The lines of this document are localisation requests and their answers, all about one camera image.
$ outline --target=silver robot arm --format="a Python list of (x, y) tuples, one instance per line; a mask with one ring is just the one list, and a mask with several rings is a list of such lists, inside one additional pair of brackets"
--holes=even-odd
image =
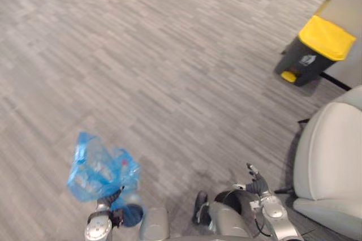
[(118, 198), (122, 190), (115, 194), (97, 200), (96, 210), (88, 217), (87, 226), (84, 230), (85, 241), (111, 241), (113, 214), (110, 211), (111, 204)]
[(253, 165), (248, 163), (247, 166), (254, 176), (255, 182), (247, 184), (245, 190), (259, 195), (258, 205), (262, 209), (265, 224), (271, 232), (272, 238), (275, 241), (303, 241), (304, 239), (289, 221), (287, 210), (280, 199), (270, 192), (266, 180)]
[(110, 208), (104, 204), (98, 204), (96, 210), (89, 216), (88, 224), (84, 230), (86, 241), (111, 241), (112, 221)]

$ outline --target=black trash bin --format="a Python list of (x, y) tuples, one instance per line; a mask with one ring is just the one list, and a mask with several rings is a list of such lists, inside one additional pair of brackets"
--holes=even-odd
[(345, 60), (355, 40), (339, 26), (312, 16), (289, 44), (275, 71), (290, 83), (302, 86), (333, 63)]

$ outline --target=floor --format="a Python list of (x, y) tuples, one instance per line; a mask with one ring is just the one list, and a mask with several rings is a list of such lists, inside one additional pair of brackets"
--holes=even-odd
[[(296, 121), (343, 91), (273, 68), (322, 1), (0, 0), (2, 239), (83, 240), (94, 203), (66, 188), (83, 130), (140, 162), (145, 205), (167, 206), (172, 236), (197, 232), (198, 190), (249, 182), (246, 162), (272, 189), (290, 184)], [(306, 240), (348, 240), (290, 217)]]

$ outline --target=white chair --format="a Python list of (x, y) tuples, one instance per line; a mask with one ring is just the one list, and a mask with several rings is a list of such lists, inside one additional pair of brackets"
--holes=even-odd
[(321, 108), (296, 152), (294, 209), (362, 240), (362, 85)]

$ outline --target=chair seat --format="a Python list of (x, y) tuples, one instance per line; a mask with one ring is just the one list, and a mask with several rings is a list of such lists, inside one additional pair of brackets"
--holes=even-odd
[(298, 197), (362, 198), (362, 111), (331, 102), (313, 116), (300, 138), (294, 165)]

